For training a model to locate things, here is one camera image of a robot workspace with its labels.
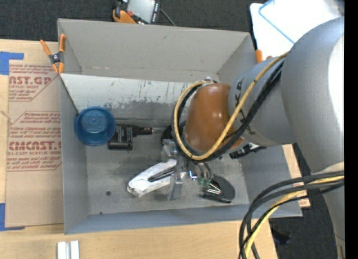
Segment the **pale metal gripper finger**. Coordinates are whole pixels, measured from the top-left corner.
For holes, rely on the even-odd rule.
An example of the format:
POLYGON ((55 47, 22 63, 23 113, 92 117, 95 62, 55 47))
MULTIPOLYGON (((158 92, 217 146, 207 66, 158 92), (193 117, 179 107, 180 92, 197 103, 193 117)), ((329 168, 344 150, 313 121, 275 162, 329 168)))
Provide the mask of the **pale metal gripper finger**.
POLYGON ((176 172, 170 178, 169 200, 179 199, 183 187, 181 172, 176 172))
POLYGON ((178 147, 173 140, 164 139, 162 142, 161 161, 178 164, 178 147))

